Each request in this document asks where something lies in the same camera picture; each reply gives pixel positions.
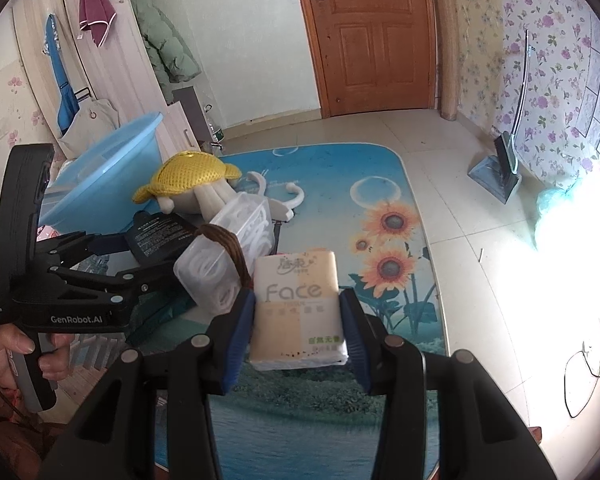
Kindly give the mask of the person left hand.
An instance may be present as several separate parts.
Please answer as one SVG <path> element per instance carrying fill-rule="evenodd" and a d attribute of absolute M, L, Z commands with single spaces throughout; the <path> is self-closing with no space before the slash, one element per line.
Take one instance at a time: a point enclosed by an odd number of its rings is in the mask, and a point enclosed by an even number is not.
<path fill-rule="evenodd" d="M 73 335 L 50 335 L 50 342 L 55 350 L 38 359 L 38 367 L 42 370 L 45 379 L 60 382 L 70 374 L 70 344 L 73 341 Z M 9 363 L 9 352 L 27 356 L 34 349 L 34 342 L 18 327 L 12 324 L 0 326 L 0 387 L 6 389 L 17 387 L 16 378 Z"/>

